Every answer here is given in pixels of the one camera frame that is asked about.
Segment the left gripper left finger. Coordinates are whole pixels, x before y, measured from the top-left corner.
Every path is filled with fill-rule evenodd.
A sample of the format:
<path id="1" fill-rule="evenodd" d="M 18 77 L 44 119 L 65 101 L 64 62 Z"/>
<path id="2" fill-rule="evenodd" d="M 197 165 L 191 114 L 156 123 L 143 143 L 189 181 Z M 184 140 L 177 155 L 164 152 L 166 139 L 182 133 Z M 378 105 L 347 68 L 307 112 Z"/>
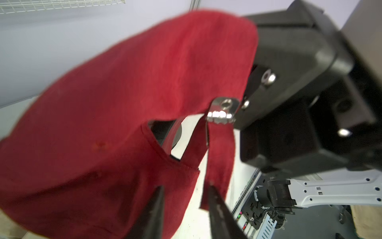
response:
<path id="1" fill-rule="evenodd" d="M 161 239 L 164 225 L 164 186 L 156 188 L 147 205 L 124 237 L 125 239 Z"/>

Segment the red baseball cap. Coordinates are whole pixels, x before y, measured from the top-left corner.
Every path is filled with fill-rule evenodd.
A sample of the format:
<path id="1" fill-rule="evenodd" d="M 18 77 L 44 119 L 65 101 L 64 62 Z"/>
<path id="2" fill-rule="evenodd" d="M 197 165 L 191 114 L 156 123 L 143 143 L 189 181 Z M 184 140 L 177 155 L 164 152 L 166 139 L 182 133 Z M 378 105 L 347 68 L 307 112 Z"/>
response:
<path id="1" fill-rule="evenodd" d="M 212 102 L 241 100 L 257 27 L 200 11 L 165 21 L 78 66 L 50 86 L 1 141 L 1 209 L 51 239 L 122 239 L 164 186 L 162 237 L 179 228 L 207 157 L 209 186 L 227 195 L 231 123 L 207 121 Z M 182 119 L 168 155 L 148 126 Z"/>

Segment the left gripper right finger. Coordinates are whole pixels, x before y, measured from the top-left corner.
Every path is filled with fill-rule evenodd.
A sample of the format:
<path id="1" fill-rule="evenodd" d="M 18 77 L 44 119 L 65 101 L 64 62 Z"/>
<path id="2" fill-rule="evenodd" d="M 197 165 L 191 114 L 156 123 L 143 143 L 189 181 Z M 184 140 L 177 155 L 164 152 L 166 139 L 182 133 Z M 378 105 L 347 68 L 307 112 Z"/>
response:
<path id="1" fill-rule="evenodd" d="M 247 239 L 214 186 L 209 186 L 208 204 L 212 239 Z"/>

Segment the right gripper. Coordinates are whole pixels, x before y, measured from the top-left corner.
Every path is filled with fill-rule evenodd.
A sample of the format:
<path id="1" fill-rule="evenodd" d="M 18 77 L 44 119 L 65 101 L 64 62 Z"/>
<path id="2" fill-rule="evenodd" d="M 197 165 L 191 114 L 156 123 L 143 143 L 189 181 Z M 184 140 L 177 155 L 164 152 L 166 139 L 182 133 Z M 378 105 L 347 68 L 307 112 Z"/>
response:
<path id="1" fill-rule="evenodd" d="M 382 82 L 318 7 L 248 16 L 259 43 L 236 115 L 240 159 L 267 175 L 382 169 Z"/>

